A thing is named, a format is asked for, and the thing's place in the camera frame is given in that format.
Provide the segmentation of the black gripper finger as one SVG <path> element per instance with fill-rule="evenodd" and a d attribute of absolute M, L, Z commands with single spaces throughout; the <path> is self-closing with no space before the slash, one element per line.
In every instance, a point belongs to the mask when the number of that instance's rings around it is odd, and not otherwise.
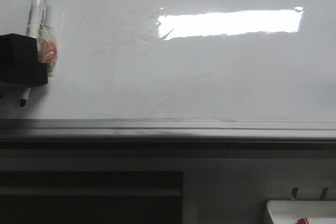
<path fill-rule="evenodd" d="M 37 40 L 19 34 L 1 35 L 1 63 L 39 64 Z"/>
<path fill-rule="evenodd" d="M 37 65 L 1 65 L 1 98 L 22 90 L 43 86 L 48 83 L 48 67 L 45 63 Z"/>

